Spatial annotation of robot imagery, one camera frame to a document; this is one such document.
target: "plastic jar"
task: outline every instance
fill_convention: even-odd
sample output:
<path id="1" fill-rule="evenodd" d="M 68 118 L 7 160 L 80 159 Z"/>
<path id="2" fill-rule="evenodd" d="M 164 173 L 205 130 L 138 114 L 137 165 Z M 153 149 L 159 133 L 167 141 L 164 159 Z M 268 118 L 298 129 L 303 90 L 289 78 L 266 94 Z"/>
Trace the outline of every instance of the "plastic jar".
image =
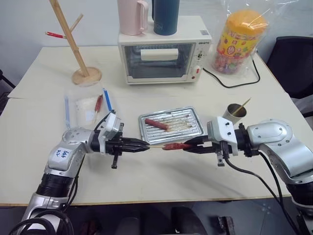
<path id="1" fill-rule="evenodd" d="M 267 26 L 267 21 L 256 11 L 241 10 L 232 13 L 217 45 L 213 68 L 225 74 L 237 72 Z"/>

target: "white table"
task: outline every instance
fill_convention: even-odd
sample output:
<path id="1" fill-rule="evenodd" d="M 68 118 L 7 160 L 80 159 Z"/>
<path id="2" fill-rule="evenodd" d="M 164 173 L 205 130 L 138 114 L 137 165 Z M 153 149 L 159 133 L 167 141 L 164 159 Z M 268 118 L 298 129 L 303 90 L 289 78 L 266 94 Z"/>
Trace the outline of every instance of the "white table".
<path id="1" fill-rule="evenodd" d="M 291 125 L 296 137 L 313 149 L 312 130 L 257 55 L 261 81 L 230 90 L 205 73 L 195 84 L 129 86 L 122 75 L 117 47 L 83 47 L 81 52 L 88 65 L 102 71 L 101 83 L 110 91 L 118 115 L 125 123 L 125 137 L 140 138 L 137 121 L 140 114 L 193 106 L 205 126 L 212 117 L 222 115 L 227 104 L 252 97 L 246 107 L 248 115 L 242 119 L 245 126 L 270 117 L 282 119 Z M 63 95 L 65 89 L 74 86 L 70 76 L 76 69 L 69 48 L 43 48 L 10 94 L 22 99 L 10 99 L 0 117 L 1 205 L 27 204 L 37 189 L 48 154 L 65 129 Z M 32 92 L 35 87 L 40 88 L 36 93 Z M 246 158 L 240 153 L 230 160 L 260 174 L 275 189 L 261 157 Z M 217 167 L 215 154 L 151 149 L 124 153 L 117 170 L 111 169 L 111 164 L 112 156 L 86 156 L 74 200 L 76 205 L 271 197 L 255 177 L 227 166 Z M 280 182 L 283 194 L 288 195 Z"/>

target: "orange lid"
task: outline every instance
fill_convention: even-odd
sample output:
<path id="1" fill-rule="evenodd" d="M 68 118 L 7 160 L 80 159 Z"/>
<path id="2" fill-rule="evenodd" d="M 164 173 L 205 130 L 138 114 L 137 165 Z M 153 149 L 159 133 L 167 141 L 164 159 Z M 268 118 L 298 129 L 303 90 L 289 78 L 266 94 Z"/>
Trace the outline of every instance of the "orange lid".
<path id="1" fill-rule="evenodd" d="M 241 10 L 232 13 L 228 17 L 226 25 L 236 33 L 257 35 L 264 32 L 268 22 L 256 11 Z"/>

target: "stainless steel cup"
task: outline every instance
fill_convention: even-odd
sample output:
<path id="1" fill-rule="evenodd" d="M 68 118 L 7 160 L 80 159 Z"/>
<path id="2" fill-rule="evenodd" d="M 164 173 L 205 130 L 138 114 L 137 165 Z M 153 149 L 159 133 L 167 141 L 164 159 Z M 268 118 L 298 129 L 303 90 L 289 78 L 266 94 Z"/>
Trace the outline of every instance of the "stainless steel cup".
<path id="1" fill-rule="evenodd" d="M 241 105 L 240 104 L 230 104 L 228 105 L 223 117 L 230 120 L 233 124 L 237 123 L 240 119 L 246 116 L 246 109 L 242 107 L 235 115 L 232 115 Z"/>

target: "metal tray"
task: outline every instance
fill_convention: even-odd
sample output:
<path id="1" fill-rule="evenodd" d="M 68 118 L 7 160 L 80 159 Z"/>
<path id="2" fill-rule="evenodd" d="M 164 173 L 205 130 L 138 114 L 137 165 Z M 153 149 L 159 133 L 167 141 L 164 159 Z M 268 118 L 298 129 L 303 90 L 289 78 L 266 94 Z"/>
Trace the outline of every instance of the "metal tray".
<path id="1" fill-rule="evenodd" d="M 168 130 L 145 124 L 149 118 L 170 126 Z M 139 128 L 143 141 L 157 144 L 170 141 L 190 139 L 203 135 L 203 127 L 193 107 L 154 112 L 139 116 Z"/>

